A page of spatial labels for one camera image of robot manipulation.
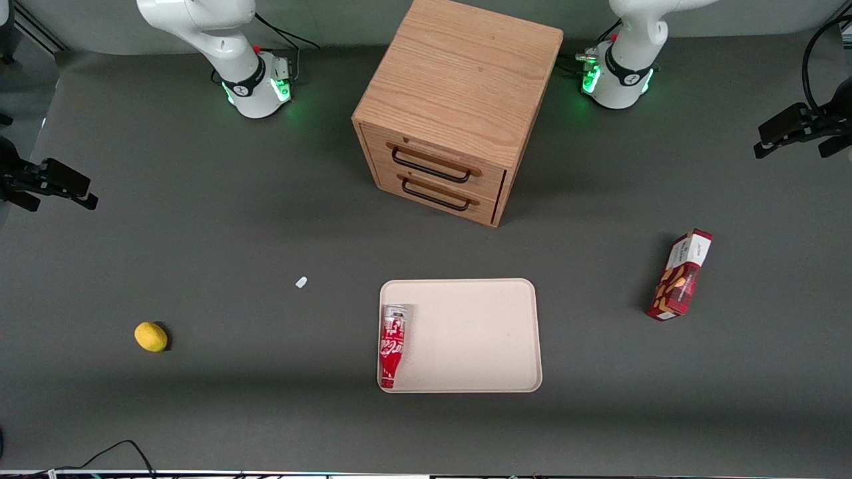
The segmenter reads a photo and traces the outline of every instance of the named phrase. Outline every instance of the drawer handle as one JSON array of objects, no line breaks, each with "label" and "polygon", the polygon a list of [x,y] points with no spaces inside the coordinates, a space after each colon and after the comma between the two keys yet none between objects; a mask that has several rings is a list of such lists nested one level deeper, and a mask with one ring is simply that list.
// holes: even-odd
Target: drawer handle
[{"label": "drawer handle", "polygon": [[420,193],[418,191],[414,191],[414,190],[412,190],[408,187],[408,178],[402,179],[402,191],[410,194],[411,196],[417,196],[420,199],[425,199],[426,201],[431,201],[432,203],[435,203],[436,205],[441,205],[445,208],[449,208],[449,209],[455,210],[455,211],[466,211],[466,210],[468,210],[468,207],[470,206],[470,200],[469,199],[464,202],[464,206],[458,206],[458,205],[454,205],[453,203],[447,203],[443,199],[432,198],[431,196],[429,196],[427,194]]},{"label": "drawer handle", "polygon": [[458,176],[447,175],[447,173],[442,173],[438,170],[432,170],[431,168],[427,168],[425,166],[420,166],[419,164],[414,164],[410,161],[405,161],[404,159],[400,159],[396,156],[396,154],[399,153],[399,152],[400,152],[400,148],[394,147],[394,151],[390,154],[391,158],[394,159],[394,163],[401,164],[403,166],[407,166],[408,168],[412,168],[412,169],[417,170],[417,171],[422,171],[423,173],[428,173],[432,176],[438,176],[440,179],[447,180],[449,182],[466,183],[470,179],[470,174],[473,173],[473,171],[468,170],[468,173],[466,175],[462,176],[461,178],[459,178]]}]

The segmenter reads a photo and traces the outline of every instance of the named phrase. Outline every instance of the lemon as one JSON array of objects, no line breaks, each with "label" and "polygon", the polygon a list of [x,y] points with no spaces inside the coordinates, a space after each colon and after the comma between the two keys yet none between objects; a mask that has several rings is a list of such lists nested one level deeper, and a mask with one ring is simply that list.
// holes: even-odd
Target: lemon
[{"label": "lemon", "polygon": [[169,344],[169,337],[163,328],[148,321],[140,323],[133,336],[145,351],[152,353],[162,351]]}]

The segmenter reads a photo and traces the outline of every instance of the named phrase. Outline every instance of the wooden cabinet top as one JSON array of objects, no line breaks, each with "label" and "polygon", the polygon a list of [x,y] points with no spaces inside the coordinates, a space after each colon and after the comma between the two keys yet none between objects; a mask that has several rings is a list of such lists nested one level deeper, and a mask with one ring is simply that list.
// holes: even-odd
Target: wooden cabinet top
[{"label": "wooden cabinet top", "polygon": [[514,169],[562,31],[414,0],[353,118]]}]

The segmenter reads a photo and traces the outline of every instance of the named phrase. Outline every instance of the tray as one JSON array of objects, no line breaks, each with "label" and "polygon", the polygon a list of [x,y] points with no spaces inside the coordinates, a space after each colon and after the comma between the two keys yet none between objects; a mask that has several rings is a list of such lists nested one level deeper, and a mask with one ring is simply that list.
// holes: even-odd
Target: tray
[{"label": "tray", "polygon": [[[394,388],[385,392],[529,393],[541,385],[533,283],[389,281],[379,296],[379,340],[385,304],[410,309]],[[377,382],[381,377],[377,356]]]}]

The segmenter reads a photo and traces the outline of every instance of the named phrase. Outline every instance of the red cardboard box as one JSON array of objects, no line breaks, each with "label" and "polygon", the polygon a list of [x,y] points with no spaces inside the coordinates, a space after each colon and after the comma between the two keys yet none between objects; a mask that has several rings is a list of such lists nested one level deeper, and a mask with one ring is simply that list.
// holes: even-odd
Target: red cardboard box
[{"label": "red cardboard box", "polygon": [[657,321],[667,321],[687,313],[712,240],[712,234],[694,229],[675,241],[663,279],[653,294],[648,316]]}]

